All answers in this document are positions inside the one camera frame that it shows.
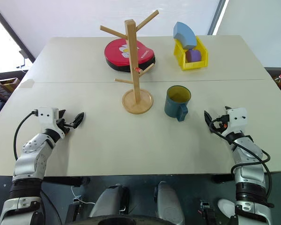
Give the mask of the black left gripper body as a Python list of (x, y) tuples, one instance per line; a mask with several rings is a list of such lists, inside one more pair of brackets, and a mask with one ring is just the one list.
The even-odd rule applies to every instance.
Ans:
[(70, 128), (72, 128), (73, 125), (73, 123), (67, 123), (64, 118), (57, 120), (58, 128), (61, 129), (65, 135), (69, 133)]

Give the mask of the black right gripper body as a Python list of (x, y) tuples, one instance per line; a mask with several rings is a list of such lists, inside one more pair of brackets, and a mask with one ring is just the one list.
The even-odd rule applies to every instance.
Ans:
[(228, 128), (229, 115), (222, 115), (216, 119), (210, 121), (211, 133), (222, 134)]

